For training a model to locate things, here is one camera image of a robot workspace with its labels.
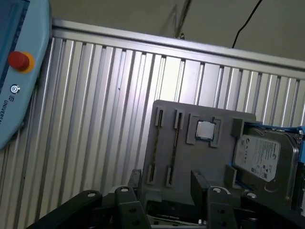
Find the red button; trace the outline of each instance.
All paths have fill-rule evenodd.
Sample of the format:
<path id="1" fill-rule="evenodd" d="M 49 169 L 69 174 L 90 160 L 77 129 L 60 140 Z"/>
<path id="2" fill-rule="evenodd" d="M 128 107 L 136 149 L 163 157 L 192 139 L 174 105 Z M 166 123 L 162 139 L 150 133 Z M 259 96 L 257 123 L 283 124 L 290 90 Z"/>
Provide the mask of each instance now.
<path id="1" fill-rule="evenodd" d="M 12 68 L 19 71 L 25 70 L 30 64 L 29 58 L 25 54 L 18 51 L 11 52 L 9 54 L 8 61 Z"/>

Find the black metal arm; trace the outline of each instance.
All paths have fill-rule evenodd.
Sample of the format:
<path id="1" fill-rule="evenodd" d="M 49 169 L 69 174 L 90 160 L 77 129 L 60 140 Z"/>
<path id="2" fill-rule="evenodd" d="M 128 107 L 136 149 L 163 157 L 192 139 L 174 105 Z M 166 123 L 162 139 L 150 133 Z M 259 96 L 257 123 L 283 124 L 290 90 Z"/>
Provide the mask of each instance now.
<path id="1" fill-rule="evenodd" d="M 94 190 L 83 191 L 28 228 L 101 229 L 112 225 L 149 229 L 151 225 L 135 195 L 141 193 L 141 180 L 141 171 L 134 170 L 128 186 L 105 197 Z M 234 198 L 221 187 L 211 187 L 199 170 L 191 171 L 191 196 L 209 229 L 305 229 L 305 218 L 297 212 L 261 200 L 254 192 Z"/>

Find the bolt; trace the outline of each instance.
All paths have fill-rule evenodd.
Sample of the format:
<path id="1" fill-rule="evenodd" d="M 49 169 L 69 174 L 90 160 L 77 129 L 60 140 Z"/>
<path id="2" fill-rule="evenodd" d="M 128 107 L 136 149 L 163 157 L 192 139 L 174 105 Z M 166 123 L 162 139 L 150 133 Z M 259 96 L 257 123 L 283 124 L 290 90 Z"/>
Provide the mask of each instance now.
<path id="1" fill-rule="evenodd" d="M 217 188 L 217 187 L 213 188 L 213 191 L 214 191 L 214 192 L 217 192 L 217 193 L 220 193 L 220 192 L 221 192 L 220 188 Z"/>
<path id="2" fill-rule="evenodd" d="M 127 192 L 127 191 L 128 191 L 128 188 L 126 188 L 126 187 L 121 188 L 121 192 Z"/>
<path id="3" fill-rule="evenodd" d="M 185 40 L 184 33 L 181 33 L 179 38 L 182 39 L 182 40 Z"/>
<path id="4" fill-rule="evenodd" d="M 251 198 L 256 198 L 256 197 L 257 197 L 257 195 L 254 194 L 254 193 L 252 193 L 252 192 L 249 192 L 249 193 L 247 194 L 247 196 L 249 196 L 249 197 L 251 197 Z"/>
<path id="5" fill-rule="evenodd" d="M 88 197 L 94 197 L 94 196 L 95 196 L 95 194 L 96 194 L 95 192 L 91 192 L 91 193 L 88 193 L 88 195 L 87 195 L 87 196 L 88 196 Z"/>

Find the universal robots logo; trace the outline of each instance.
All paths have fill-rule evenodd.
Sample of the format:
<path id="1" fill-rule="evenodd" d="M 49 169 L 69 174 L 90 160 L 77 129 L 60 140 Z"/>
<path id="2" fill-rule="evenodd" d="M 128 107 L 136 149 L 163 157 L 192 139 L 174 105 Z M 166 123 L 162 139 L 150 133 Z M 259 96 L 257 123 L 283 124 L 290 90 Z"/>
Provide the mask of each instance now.
<path id="1" fill-rule="evenodd" d="M 2 104 L 2 107 L 1 107 L 1 110 L 0 110 L 0 125 L 1 125 L 2 120 L 3 120 L 5 110 L 8 107 L 8 103 L 9 102 L 7 100 L 4 100 L 4 103 Z"/>
<path id="2" fill-rule="evenodd" d="M 20 87 L 17 84 L 13 84 L 10 87 L 10 92 L 12 92 L 13 94 L 17 94 L 20 91 Z"/>

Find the metal wall panel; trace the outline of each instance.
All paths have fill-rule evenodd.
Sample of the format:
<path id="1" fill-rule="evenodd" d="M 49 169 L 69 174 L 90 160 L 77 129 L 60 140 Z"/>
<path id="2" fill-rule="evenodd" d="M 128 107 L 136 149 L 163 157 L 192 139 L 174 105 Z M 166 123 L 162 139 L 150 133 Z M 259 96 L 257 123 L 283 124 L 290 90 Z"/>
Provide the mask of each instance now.
<path id="1" fill-rule="evenodd" d="M 299 62 L 59 24 L 25 125 L 0 151 L 0 228 L 24 228 L 82 190 L 126 184 L 143 166 L 157 99 L 251 112 L 264 124 L 305 124 Z"/>

